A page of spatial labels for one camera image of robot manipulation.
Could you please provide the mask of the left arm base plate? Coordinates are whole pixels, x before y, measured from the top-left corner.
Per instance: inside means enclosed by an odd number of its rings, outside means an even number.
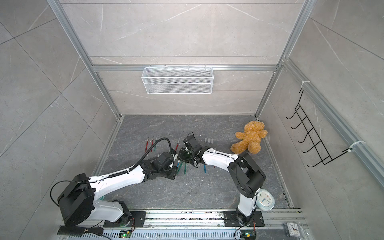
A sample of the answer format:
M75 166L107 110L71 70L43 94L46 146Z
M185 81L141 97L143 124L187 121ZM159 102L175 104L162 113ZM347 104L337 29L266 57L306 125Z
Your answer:
M124 228L135 227L142 228L146 220L146 211L133 211L123 214L116 222L104 221L104 228Z

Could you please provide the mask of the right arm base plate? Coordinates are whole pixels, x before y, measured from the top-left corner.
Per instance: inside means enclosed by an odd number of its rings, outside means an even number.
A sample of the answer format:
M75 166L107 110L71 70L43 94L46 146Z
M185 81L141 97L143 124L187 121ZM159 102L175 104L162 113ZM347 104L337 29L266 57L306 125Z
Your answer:
M264 217L262 212L254 210L254 212L246 217L240 211L224 211L222 212L225 227L241 227L243 225L252 225L256 227L264 227Z

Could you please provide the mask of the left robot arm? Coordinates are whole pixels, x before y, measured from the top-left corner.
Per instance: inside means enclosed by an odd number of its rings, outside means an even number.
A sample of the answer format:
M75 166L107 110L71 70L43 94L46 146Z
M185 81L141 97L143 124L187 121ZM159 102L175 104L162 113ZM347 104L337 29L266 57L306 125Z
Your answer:
M160 142L171 144L168 138L160 138L133 166L114 173L88 177L82 173L67 180L67 187L54 202L60 208L64 225L75 227L84 221L108 221L120 227L133 219L123 201L102 201L100 198L127 186L140 184L157 177L173 180L177 168L174 164L177 153L173 148L157 157L146 160L146 156Z

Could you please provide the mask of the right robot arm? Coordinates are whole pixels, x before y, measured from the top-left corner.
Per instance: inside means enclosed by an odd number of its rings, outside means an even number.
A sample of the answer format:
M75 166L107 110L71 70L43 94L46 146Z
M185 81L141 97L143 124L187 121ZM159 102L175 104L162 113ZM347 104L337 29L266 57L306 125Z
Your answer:
M218 167L229 172L240 192L237 219L247 225L256 211L257 196L266 180L265 173L246 152L239 155L226 154L210 147L201 146L191 132L183 140L185 147L179 151L178 159L195 168L200 165Z

